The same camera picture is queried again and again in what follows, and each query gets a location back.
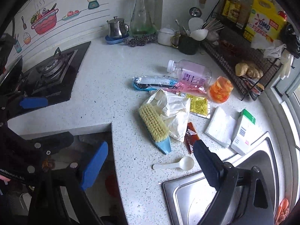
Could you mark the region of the brown sauce packet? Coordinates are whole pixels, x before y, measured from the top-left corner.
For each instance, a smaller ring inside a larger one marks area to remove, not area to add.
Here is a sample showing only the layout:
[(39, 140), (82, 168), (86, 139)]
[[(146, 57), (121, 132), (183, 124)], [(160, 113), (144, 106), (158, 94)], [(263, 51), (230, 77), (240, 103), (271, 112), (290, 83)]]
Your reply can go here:
[(186, 134), (184, 136), (184, 143), (189, 154), (193, 153), (194, 143), (198, 140), (200, 140), (200, 138), (198, 137), (198, 134), (195, 130), (193, 123), (188, 122)]

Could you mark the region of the black wok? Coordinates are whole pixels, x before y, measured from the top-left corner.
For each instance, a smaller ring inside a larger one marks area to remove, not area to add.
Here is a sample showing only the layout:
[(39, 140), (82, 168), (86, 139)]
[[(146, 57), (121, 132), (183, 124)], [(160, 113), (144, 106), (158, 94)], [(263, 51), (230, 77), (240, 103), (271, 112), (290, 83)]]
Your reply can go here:
[(10, 92), (16, 86), (22, 73), (22, 67), (23, 57), (20, 55), (10, 64), (3, 75), (1, 75), (1, 91), (8, 90)]

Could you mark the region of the white plastic spoon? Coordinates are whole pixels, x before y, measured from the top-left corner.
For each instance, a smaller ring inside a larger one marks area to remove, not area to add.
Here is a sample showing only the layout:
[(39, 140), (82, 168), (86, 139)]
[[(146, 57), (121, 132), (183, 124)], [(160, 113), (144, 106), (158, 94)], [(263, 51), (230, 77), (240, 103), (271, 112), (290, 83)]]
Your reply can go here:
[(163, 169), (174, 169), (179, 168), (183, 171), (189, 171), (194, 167), (194, 160), (190, 156), (184, 156), (180, 161), (176, 163), (168, 163), (168, 164), (154, 164), (154, 170), (163, 170)]

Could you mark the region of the small steel pot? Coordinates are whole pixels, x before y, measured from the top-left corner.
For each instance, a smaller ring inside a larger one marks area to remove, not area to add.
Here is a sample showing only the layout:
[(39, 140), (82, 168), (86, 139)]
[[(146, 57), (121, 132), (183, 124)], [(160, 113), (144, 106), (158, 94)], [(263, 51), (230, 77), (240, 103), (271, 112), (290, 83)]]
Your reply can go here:
[(121, 39), (129, 34), (129, 26), (123, 18), (114, 16), (113, 19), (107, 21), (108, 36), (112, 39)]

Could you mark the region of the blue pink plastic wrapper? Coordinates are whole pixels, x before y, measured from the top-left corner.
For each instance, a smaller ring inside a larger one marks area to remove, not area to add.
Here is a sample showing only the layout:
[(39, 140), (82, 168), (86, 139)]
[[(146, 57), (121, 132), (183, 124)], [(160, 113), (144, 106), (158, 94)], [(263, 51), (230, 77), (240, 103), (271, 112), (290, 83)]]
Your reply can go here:
[(191, 95), (206, 94), (205, 87), (199, 84), (181, 81), (170, 76), (138, 76), (134, 77), (132, 80), (133, 87), (136, 90), (150, 92), (162, 89), (174, 94), (177, 94), (178, 92)]

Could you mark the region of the dark green utensil mug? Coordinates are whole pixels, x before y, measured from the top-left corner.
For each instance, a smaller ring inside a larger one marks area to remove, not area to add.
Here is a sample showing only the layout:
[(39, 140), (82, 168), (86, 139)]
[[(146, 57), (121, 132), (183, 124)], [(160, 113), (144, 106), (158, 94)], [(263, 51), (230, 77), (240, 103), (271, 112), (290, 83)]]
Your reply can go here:
[(178, 34), (171, 38), (172, 47), (186, 55), (195, 55), (198, 51), (200, 42), (185, 35)]

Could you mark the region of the stainless steel sink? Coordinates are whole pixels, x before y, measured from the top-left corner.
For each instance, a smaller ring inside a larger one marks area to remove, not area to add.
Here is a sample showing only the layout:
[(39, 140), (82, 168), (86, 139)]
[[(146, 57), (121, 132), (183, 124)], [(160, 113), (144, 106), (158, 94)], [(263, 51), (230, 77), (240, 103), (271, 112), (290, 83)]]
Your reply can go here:
[(279, 202), (276, 154), (269, 132), (246, 155), (222, 161), (219, 190), (202, 172), (163, 183), (173, 224), (275, 224)]

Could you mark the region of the white folded cloth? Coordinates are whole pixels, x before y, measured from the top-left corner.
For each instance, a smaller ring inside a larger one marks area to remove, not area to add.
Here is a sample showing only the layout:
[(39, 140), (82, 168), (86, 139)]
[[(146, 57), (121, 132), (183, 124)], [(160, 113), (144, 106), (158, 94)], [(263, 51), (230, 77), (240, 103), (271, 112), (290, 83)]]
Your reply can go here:
[(221, 107), (217, 107), (204, 133), (221, 146), (228, 148), (232, 142), (235, 126), (236, 120), (227, 115)]

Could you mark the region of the yellow detergent bottle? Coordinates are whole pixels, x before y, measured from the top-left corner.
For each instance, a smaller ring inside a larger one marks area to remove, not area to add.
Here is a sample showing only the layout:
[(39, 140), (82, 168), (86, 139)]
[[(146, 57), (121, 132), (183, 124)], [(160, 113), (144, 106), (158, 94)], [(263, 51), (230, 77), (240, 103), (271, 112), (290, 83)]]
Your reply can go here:
[(249, 42), (259, 34), (267, 41), (277, 40), (286, 25), (283, 11), (277, 12), (275, 5), (268, 0), (253, 0), (252, 8), (244, 30), (243, 37)]

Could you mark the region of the clear plastic bottle purple label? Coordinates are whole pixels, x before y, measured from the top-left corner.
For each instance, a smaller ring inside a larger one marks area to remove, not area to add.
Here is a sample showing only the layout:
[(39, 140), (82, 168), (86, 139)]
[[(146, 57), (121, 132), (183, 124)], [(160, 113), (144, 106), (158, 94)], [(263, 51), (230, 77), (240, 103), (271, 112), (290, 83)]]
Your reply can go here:
[(180, 81), (203, 87), (208, 86), (212, 79), (212, 72), (209, 68), (188, 60), (179, 62), (169, 60), (167, 73)]

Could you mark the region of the orange plastic cup wrapper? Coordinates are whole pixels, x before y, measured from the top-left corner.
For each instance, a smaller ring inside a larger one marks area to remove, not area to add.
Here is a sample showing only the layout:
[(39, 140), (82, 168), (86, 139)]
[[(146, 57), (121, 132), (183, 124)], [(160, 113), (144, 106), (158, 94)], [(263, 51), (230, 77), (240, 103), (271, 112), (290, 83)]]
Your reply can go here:
[(232, 90), (233, 85), (231, 81), (219, 76), (215, 83), (209, 87), (208, 94), (215, 103), (221, 104), (228, 100)]

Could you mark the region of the black gas stove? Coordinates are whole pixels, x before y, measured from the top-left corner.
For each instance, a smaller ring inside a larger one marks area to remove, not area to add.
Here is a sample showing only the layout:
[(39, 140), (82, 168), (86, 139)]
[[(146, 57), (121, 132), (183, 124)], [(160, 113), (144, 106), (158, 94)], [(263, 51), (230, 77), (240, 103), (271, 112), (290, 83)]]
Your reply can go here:
[[(64, 51), (56, 48), (54, 54), (21, 73), (11, 92), (20, 92), (25, 98), (46, 98), (48, 106), (70, 100), (79, 68), (91, 42), (85, 42)], [(10, 118), (41, 108), (23, 109), (19, 105)]]

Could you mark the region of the yellow bristle blue brush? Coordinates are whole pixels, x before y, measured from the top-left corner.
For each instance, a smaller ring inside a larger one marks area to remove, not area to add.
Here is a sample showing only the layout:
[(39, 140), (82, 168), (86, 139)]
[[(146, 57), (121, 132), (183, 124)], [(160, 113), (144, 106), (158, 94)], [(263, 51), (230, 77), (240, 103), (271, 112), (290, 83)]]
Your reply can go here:
[(151, 104), (143, 104), (138, 109), (144, 125), (154, 145), (165, 155), (172, 152), (169, 129)]

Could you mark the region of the white rice paddle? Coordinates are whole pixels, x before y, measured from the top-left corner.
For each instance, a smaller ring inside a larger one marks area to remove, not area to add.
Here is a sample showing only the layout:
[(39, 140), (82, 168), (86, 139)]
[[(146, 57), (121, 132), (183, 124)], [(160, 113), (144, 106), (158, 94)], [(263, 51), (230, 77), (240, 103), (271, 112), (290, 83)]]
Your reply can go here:
[(190, 37), (196, 41), (202, 41), (207, 37), (208, 33), (207, 29), (197, 29), (190, 34)]

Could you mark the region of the yellow silver foil pouch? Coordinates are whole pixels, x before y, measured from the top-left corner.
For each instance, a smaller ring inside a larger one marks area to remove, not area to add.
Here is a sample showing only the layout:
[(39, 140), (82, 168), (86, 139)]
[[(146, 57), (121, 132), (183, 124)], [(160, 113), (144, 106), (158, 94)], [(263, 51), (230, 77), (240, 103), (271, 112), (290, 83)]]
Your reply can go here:
[(186, 98), (190, 99), (190, 113), (202, 118), (211, 118), (211, 106), (209, 100), (205, 97), (197, 97), (186, 94)]

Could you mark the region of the white green carton box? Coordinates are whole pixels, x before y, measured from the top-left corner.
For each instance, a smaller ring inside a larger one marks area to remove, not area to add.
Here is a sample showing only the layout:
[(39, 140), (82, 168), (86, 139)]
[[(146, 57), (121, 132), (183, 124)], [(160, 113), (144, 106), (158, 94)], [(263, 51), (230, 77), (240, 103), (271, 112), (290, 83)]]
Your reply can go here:
[(231, 148), (239, 155), (245, 155), (250, 151), (255, 123), (255, 117), (247, 109), (240, 112), (231, 143)]

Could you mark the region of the white ceramic jar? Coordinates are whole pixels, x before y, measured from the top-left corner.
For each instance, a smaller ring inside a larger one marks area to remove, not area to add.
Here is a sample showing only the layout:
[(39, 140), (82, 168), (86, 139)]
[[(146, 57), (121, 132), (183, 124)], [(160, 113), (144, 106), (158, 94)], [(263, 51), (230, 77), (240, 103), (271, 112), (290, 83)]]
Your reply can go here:
[(175, 36), (176, 31), (171, 28), (161, 28), (157, 35), (157, 41), (159, 44), (164, 46), (172, 46), (171, 39)]

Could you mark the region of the glass carafe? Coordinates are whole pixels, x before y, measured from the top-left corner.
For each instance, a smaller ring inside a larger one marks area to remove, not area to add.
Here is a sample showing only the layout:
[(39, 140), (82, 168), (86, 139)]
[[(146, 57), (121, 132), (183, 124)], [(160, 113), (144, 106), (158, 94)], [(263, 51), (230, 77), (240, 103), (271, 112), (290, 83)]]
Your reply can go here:
[(148, 0), (135, 0), (130, 30), (134, 36), (150, 35), (156, 32), (149, 12)]

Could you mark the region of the steel wool scrubber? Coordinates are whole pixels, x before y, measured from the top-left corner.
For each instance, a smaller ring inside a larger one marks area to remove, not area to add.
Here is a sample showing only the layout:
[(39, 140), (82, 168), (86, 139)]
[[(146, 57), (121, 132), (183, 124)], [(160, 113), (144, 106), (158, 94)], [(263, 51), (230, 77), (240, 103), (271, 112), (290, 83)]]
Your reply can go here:
[(145, 46), (146, 44), (153, 43), (157, 40), (155, 34), (145, 34), (142, 36), (134, 36), (132, 38), (123, 39), (123, 43), (130, 47)]

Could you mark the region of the blue saucer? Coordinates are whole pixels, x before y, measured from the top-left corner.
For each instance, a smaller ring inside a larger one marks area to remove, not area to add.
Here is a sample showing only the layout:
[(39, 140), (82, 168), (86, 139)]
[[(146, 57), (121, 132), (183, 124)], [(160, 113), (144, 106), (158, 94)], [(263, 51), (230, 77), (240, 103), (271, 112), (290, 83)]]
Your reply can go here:
[(114, 44), (119, 44), (122, 43), (124, 39), (128, 38), (130, 35), (126, 34), (122, 38), (110, 38), (108, 35), (105, 36), (105, 41), (107, 44), (114, 45)]

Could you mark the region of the crumpled white plastic bag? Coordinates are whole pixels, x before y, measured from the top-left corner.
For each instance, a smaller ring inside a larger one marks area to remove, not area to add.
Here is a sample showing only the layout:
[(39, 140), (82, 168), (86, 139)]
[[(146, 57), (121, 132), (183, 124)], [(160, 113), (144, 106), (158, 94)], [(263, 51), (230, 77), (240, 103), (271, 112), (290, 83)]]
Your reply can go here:
[(151, 92), (143, 104), (151, 104), (169, 129), (173, 139), (184, 142), (191, 100), (162, 89)]

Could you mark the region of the ginger root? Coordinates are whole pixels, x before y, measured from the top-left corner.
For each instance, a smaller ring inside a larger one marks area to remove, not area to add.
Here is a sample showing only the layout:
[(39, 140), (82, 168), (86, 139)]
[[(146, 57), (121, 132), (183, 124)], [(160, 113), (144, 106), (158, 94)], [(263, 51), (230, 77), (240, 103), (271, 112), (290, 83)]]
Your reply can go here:
[(263, 77), (263, 71), (255, 63), (244, 60), (236, 64), (235, 74), (238, 77), (247, 75), (251, 79), (260, 79)]

